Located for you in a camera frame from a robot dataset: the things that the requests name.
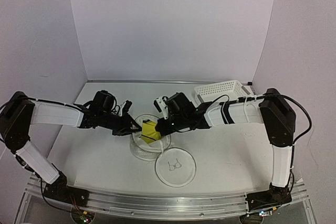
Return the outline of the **white mesh laundry bag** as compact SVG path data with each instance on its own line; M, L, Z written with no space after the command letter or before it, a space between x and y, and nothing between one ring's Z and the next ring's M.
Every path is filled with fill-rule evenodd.
M173 147L170 135L156 139L149 133L158 119L151 114L139 115L135 119L142 130L130 136L130 152L142 161L154 162L155 174L162 183L174 188L184 187L195 178L196 161L188 151Z

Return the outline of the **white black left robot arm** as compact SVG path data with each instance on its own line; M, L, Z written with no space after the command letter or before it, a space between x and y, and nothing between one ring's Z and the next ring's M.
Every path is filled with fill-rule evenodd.
M17 91L1 105L1 141L25 169L51 184L50 193L59 201L70 197L70 189L59 180L62 175L40 151L36 138L42 141L47 130L62 127L110 130L114 136L126 136L140 131L141 126L129 114L132 103L122 104L106 90L98 91L84 104L69 104L27 96Z

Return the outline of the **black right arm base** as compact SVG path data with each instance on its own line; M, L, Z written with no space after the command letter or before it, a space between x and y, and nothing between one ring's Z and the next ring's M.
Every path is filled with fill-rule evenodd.
M291 190L288 186L276 187L270 184L268 190L248 193L246 201L249 212L279 207L292 202Z

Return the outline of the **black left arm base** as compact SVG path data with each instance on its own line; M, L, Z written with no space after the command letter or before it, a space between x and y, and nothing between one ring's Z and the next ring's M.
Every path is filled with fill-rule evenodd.
M59 171L59 177L51 184L42 187L43 196L59 202L86 207L89 192L85 189L67 185L67 177Z

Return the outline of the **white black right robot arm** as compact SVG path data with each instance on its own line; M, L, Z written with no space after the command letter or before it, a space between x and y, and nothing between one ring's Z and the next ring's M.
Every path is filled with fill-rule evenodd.
M163 116L155 130L161 136L234 124L261 124L272 146L271 188L264 200L275 205L285 196L292 170L295 144L312 129L308 111L293 98L270 88L266 93L235 100L223 94L195 106L183 92L159 97L154 106Z

